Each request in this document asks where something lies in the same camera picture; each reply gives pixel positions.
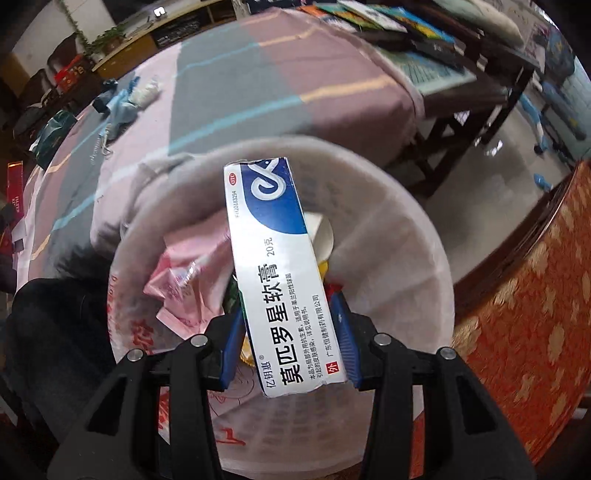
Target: book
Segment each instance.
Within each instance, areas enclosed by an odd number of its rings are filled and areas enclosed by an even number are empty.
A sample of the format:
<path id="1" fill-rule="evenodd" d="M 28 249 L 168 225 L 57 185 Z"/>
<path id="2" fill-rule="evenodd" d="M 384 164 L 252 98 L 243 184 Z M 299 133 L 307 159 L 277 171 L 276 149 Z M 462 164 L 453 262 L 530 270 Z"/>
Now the book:
<path id="1" fill-rule="evenodd" d="M 350 10 L 360 17 L 369 20 L 376 25 L 379 25 L 384 30 L 406 33 L 407 29 L 392 18 L 380 13 L 379 11 L 361 4 L 355 0 L 338 0 L 339 4 L 343 5 L 347 10 Z"/>
<path id="2" fill-rule="evenodd" d="M 320 18 L 327 25 L 332 25 L 333 27 L 340 28 L 341 30 L 345 30 L 350 33 L 356 33 L 359 31 L 358 28 L 355 28 L 353 25 L 346 22 L 345 20 L 333 17 L 332 15 L 322 11 L 315 5 L 302 5 L 298 7 L 298 10 L 301 10 L 307 13 L 308 15 L 312 15 L 313 17 Z"/>
<path id="3" fill-rule="evenodd" d="M 408 25 L 409 27 L 417 30 L 418 32 L 425 35 L 427 38 L 434 40 L 444 40 L 449 43 L 455 43 L 456 39 L 451 35 L 446 34 L 444 31 L 432 26 L 430 23 L 425 22 L 422 18 L 413 15 L 402 7 L 386 7 L 385 5 L 371 5 L 371 8 L 377 10 L 384 15 L 395 18 L 399 22 Z"/>
<path id="4" fill-rule="evenodd" d="M 462 72 L 458 72 L 415 52 L 389 52 L 383 48 L 378 50 L 406 74 L 423 96 L 476 80 L 476 75 L 470 70 L 464 68 Z"/>
<path id="5" fill-rule="evenodd" d="M 318 8 L 321 10 L 334 15 L 335 17 L 342 18 L 347 22 L 352 23 L 353 25 L 357 25 L 358 27 L 367 29 L 367 30 L 381 30 L 381 27 L 376 25 L 375 23 L 360 17 L 356 13 L 347 10 L 343 5 L 339 4 L 316 4 Z"/>

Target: trash can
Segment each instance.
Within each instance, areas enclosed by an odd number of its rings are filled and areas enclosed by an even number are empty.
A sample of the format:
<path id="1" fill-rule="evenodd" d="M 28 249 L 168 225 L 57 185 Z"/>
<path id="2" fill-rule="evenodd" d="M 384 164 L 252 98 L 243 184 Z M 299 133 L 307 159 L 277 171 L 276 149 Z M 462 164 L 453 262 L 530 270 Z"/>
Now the trash can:
<path id="1" fill-rule="evenodd" d="M 303 209 L 330 220 L 335 248 L 327 281 L 343 285 L 352 311 L 368 315 L 378 331 L 409 348 L 435 352 L 450 344 L 452 277 L 422 208 L 368 160 L 317 138 L 290 136 L 187 155 L 128 209 L 135 213 L 109 280 L 108 325 L 117 361 L 132 348 L 156 353 L 181 341 L 155 318 L 160 302 L 142 292 L 165 249 L 163 235 L 225 208 L 225 164 L 275 157 L 289 159 Z M 266 398 L 256 373 L 242 364 L 228 392 L 210 395 L 222 467 L 250 478 L 299 480 L 354 465 L 363 456 L 372 402 L 372 392 L 357 392 L 351 383 Z M 415 416 L 421 409 L 417 389 Z M 165 436 L 165 408 L 160 420 Z"/>

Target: blue plastic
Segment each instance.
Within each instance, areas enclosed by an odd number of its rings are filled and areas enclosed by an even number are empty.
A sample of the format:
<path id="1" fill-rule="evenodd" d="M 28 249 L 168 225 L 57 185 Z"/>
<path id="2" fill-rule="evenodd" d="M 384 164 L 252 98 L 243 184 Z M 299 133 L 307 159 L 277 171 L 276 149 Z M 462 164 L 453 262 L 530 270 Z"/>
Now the blue plastic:
<path id="1" fill-rule="evenodd" d="M 550 185 L 550 183 L 548 183 L 542 175 L 534 173 L 534 182 L 539 188 L 541 188 L 545 192 L 549 192 L 550 190 L 552 190 L 552 185 Z"/>
<path id="2" fill-rule="evenodd" d="M 242 315 L 242 309 L 238 309 L 236 316 L 234 317 L 234 323 L 232 324 L 230 335 L 228 336 L 228 343 L 223 349 L 220 382 L 224 390 L 230 386 L 230 382 L 236 375 L 236 366 L 240 356 L 244 333 L 244 316 Z"/>
<path id="3" fill-rule="evenodd" d="M 329 302 L 330 314 L 335 326 L 336 338 L 339 342 L 339 349 L 347 377 L 353 382 L 355 388 L 359 388 L 361 383 L 361 365 L 359 359 L 359 349 L 353 338 L 353 332 L 349 326 L 349 317 L 340 301 L 339 295 L 332 295 Z"/>

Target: white and blue box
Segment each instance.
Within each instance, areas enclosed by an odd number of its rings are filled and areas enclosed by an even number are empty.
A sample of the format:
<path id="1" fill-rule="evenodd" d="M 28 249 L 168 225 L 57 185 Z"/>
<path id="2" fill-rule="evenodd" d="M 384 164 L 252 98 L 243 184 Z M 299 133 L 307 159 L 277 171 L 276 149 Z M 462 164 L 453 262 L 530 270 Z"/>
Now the white and blue box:
<path id="1" fill-rule="evenodd" d="M 263 392 L 306 393 L 347 376 L 286 158 L 224 167 L 232 251 Z"/>

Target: yellow wrapper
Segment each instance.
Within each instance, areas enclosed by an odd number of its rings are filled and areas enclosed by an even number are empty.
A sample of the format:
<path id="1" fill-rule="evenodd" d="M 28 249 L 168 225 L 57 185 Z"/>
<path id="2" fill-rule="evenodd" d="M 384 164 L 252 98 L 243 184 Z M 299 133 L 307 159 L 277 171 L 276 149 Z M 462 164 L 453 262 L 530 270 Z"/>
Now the yellow wrapper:
<path id="1" fill-rule="evenodd" d="M 248 334 L 244 336 L 244 341 L 242 342 L 242 349 L 240 350 L 240 360 L 242 360 L 247 365 L 251 367 L 255 367 L 255 359 L 252 356 L 252 348 L 251 343 L 248 340 Z"/>

